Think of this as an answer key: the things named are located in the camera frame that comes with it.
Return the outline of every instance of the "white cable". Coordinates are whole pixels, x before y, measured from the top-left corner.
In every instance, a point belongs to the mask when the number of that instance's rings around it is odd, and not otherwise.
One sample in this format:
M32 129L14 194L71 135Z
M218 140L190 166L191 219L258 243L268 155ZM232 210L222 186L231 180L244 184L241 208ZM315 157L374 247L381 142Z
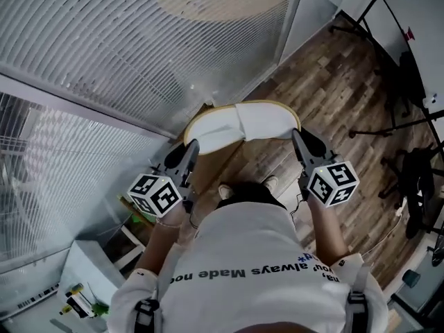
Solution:
M389 237L389 235L392 234L392 232L397 228L397 226L401 223L401 220L402 220L402 212L401 212L400 219L399 219L398 222L395 224L395 227L393 227L393 228L390 230L390 232L387 233L387 235L386 235L383 239L381 239L377 244L375 244L375 245L373 246L373 248L371 248L370 250L367 250L362 256L367 255L369 252L373 251L376 247L378 247L382 242L384 242L384 241Z

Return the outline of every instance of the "fiducial marker cube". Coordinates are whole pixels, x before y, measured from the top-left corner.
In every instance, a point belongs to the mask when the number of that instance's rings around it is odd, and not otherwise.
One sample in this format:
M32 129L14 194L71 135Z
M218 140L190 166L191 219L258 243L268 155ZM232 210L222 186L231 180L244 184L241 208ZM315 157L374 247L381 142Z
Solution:
M308 190L326 207L344 203L350 199L359 179L350 162L318 166L313 170Z
M160 219L182 201L170 177L153 174L139 174L128 195L140 211Z

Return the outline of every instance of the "yellow trim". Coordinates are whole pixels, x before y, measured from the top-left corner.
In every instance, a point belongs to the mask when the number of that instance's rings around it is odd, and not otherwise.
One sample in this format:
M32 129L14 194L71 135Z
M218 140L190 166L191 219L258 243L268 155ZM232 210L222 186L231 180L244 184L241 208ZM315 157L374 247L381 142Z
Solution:
M294 118L296 120L296 124L298 125L298 130L301 131L300 120L299 120L299 117L296 114L296 112L292 108L290 108L289 106L287 106L287 105L285 105L283 103L280 103L279 101L274 101L274 100L252 100L252 101L243 101L243 102L240 102L240 103L273 103L275 105L281 106L281 107L287 109L288 111L290 111L292 113L292 115L294 116ZM196 116L194 119L192 119L191 122L188 124L187 128L185 129L185 133L184 133L184 136L183 136L183 143L184 143L184 145L185 146L188 145L188 143L187 143L188 133L189 133L190 128L194 125L195 122L197 122L201 117L204 117L207 114L210 114L210 113L218 111L218 110L226 109L226 108L236 108L236 104L234 103L232 105L219 106L217 108L212 108L211 110L207 110L207 111L201 113L200 115ZM238 141L235 141L235 142L230 143L230 144L226 144L225 146L223 146L221 148L218 148L218 149L215 149L212 152L200 153L199 155L206 155L206 154L213 153L215 151L218 151L219 149L228 147L231 144L234 144L236 142L238 142Z

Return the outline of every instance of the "white shoe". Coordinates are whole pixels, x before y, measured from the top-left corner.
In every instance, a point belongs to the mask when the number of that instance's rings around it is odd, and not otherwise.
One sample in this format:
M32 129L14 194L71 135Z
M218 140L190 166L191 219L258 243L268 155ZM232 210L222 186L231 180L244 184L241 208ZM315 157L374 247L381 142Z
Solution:
M230 198L234 194L233 189L225 184L220 184L218 190L219 190L219 196L221 197L222 200L226 200L227 198Z
M270 190L271 194L273 195L273 192L276 190L276 187L278 186L279 179L277 176L270 175L267 179L265 179L262 184Z

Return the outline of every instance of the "white fabric with yellow trim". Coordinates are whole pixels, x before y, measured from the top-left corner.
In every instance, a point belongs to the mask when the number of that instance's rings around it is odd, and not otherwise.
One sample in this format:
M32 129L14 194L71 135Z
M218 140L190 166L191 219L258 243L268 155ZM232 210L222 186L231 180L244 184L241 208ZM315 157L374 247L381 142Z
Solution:
M300 121L288 106L276 101L247 101L197 116L185 130L184 142L197 139L199 154L207 154L242 139L289 139L294 128L300 130Z

